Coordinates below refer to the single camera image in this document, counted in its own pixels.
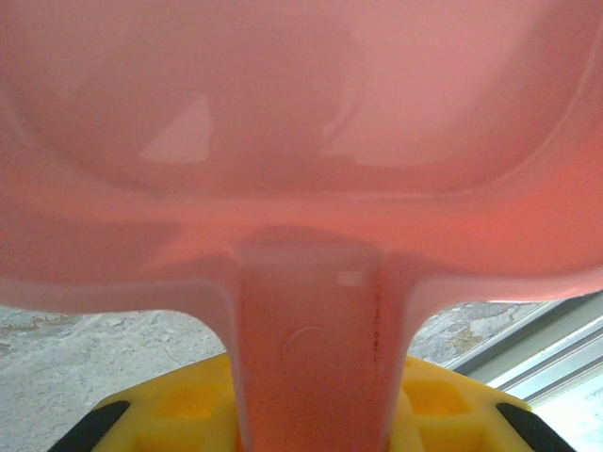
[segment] yellow plastic base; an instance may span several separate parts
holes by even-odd
[[[131,403],[94,452],[235,452],[235,394],[228,357],[189,365],[103,400]],[[523,401],[409,357],[389,452],[530,452],[498,412]]]

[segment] black plastic part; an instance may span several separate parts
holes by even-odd
[[[576,452],[533,412],[510,403],[499,403],[497,409],[535,452]]]
[[[48,452],[91,452],[129,407],[130,402],[121,400],[92,410]]]

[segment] pink plastic post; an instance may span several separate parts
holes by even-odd
[[[175,309],[255,451],[381,451],[420,324],[603,287],[603,3],[0,5],[0,302]]]

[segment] yellow plastic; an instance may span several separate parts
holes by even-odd
[[[131,403],[94,452],[240,452],[226,354],[103,400]],[[530,452],[496,405],[521,400],[408,357],[388,452]]]

